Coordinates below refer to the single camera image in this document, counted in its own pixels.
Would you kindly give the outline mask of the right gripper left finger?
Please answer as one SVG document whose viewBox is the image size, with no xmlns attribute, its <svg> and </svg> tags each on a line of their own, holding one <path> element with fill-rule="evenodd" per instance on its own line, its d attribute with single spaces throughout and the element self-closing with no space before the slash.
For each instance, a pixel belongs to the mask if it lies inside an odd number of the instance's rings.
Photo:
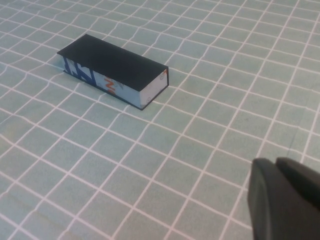
<svg viewBox="0 0 320 240">
<path fill-rule="evenodd" d="M 320 210 L 266 158 L 252 161 L 247 203 L 255 240 L 318 240 Z"/>
</svg>

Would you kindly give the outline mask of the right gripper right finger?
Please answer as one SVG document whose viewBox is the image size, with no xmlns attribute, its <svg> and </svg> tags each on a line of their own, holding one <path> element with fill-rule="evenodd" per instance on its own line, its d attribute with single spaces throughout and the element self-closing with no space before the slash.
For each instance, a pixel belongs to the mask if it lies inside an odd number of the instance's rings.
<svg viewBox="0 0 320 240">
<path fill-rule="evenodd" d="M 320 210 L 320 173 L 288 157 L 278 157 L 275 165 L 295 191 Z"/>
</svg>

